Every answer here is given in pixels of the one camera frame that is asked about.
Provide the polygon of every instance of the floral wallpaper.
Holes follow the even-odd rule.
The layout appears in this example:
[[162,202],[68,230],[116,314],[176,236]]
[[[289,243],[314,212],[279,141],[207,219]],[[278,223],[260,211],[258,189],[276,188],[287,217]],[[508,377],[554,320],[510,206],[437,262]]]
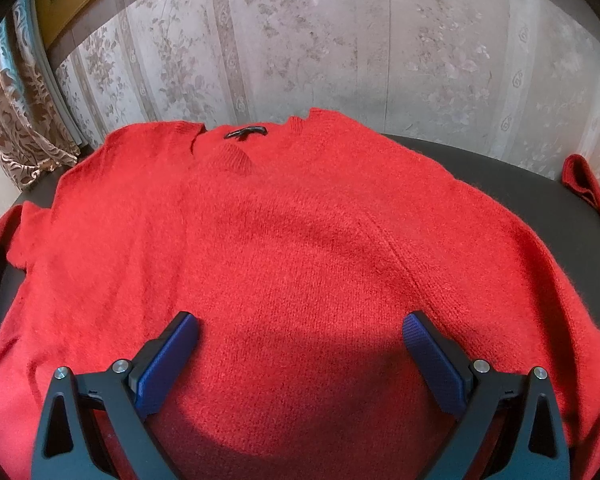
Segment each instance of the floral wallpaper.
[[318,106],[550,178],[579,152],[600,179],[600,22],[554,1],[115,0],[56,76],[94,146]]

